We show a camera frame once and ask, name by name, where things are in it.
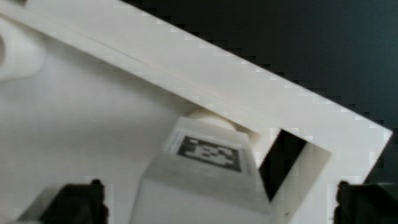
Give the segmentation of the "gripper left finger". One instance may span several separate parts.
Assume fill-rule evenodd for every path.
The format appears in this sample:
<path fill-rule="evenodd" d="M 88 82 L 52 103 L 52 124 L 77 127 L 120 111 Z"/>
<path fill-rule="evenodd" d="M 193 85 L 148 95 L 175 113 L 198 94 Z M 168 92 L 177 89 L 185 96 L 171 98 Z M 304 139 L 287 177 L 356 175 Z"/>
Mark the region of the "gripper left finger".
<path fill-rule="evenodd" d="M 66 184 L 56 195 L 41 195 L 18 221 L 33 224 L 109 224 L 102 180 Z"/>

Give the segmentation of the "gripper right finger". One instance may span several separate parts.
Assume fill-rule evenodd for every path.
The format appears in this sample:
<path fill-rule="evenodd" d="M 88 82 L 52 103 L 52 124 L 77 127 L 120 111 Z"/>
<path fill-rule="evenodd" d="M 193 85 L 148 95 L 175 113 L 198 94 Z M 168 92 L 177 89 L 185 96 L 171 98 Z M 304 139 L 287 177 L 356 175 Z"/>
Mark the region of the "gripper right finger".
<path fill-rule="evenodd" d="M 335 224 L 398 224 L 398 184 L 351 184 L 336 194 Z"/>

